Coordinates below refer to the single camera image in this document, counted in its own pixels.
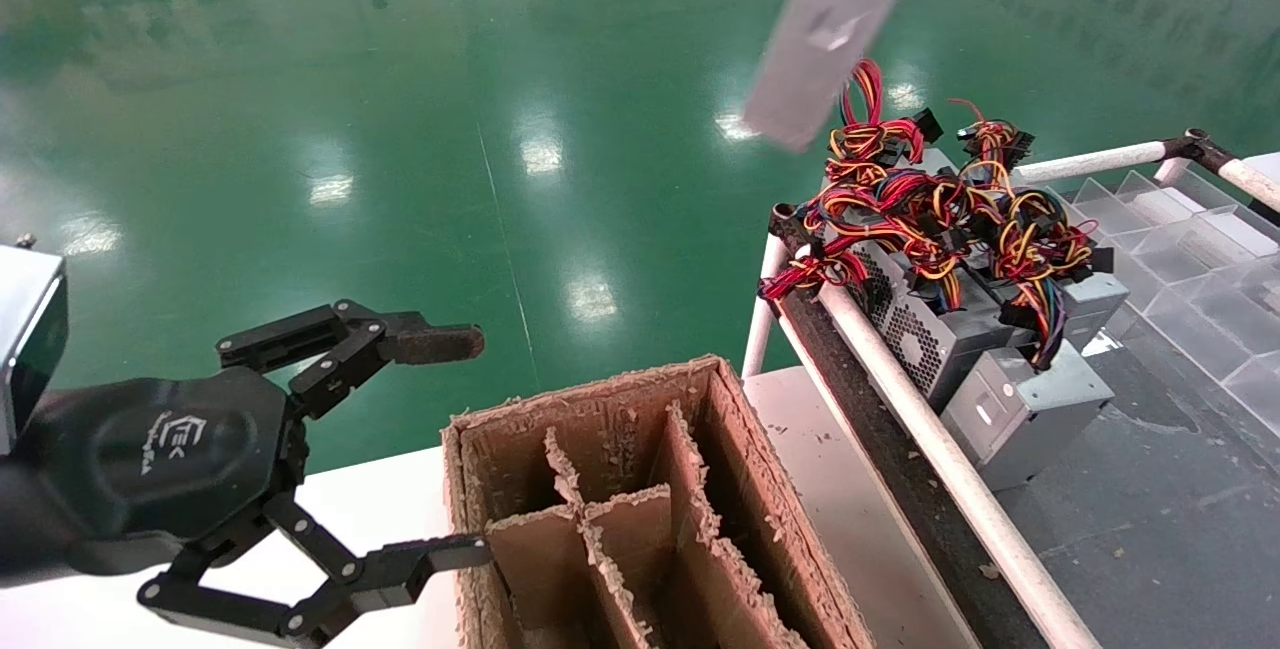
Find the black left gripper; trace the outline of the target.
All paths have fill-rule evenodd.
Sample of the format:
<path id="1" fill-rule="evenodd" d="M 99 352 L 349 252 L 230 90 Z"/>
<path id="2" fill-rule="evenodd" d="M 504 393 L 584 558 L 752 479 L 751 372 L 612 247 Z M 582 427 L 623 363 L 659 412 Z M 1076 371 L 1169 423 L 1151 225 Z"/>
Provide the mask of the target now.
<path id="1" fill-rule="evenodd" d="M 20 517 L 72 541 L 196 540 L 137 602 L 183 629 L 282 648 L 325 648 L 364 614 L 412 605 L 433 576 L 493 562 L 480 534 L 353 554 L 287 493 L 301 479 L 291 426 L 285 390 L 248 367 L 64 390 L 20 438 Z M 324 572 L 311 595 L 287 605 L 201 584 L 274 530 Z"/>

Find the left gripper brown-padded finger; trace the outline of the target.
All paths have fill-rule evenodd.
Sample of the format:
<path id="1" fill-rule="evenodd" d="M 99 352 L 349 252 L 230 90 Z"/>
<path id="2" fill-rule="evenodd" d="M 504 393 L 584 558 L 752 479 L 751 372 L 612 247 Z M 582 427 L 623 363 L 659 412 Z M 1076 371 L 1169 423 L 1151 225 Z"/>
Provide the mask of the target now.
<path id="1" fill-rule="evenodd" d="M 307 362 L 289 381 L 297 415 L 321 419 L 387 365 L 440 365 L 476 358 L 476 324 L 431 325 L 420 312 L 383 314 L 351 300 L 306 310 L 216 343 L 221 367 L 270 374 Z"/>

